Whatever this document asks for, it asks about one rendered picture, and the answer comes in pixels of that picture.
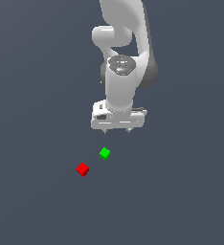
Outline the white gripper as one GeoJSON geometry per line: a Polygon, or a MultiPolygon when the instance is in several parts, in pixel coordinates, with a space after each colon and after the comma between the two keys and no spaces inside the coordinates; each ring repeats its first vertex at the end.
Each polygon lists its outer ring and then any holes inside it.
{"type": "Polygon", "coordinates": [[[117,112],[109,110],[105,103],[106,100],[100,100],[93,105],[91,119],[93,129],[103,130],[106,134],[108,129],[124,128],[130,133],[133,128],[144,125],[147,111],[143,107],[117,112]]]}

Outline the green cube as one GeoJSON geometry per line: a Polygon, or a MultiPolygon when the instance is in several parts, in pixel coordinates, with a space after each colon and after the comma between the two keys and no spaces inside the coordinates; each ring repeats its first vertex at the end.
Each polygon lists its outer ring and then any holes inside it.
{"type": "Polygon", "coordinates": [[[100,151],[100,157],[103,159],[103,160],[107,160],[110,156],[110,150],[107,149],[107,148],[103,148],[101,151],[100,151]]]}

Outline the red cube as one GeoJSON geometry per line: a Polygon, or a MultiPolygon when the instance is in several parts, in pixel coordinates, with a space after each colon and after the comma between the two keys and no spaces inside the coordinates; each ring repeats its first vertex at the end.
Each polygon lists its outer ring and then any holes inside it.
{"type": "Polygon", "coordinates": [[[84,164],[84,163],[81,163],[77,168],[76,168],[76,171],[82,176],[84,177],[88,171],[89,171],[89,167],[84,164]]]}

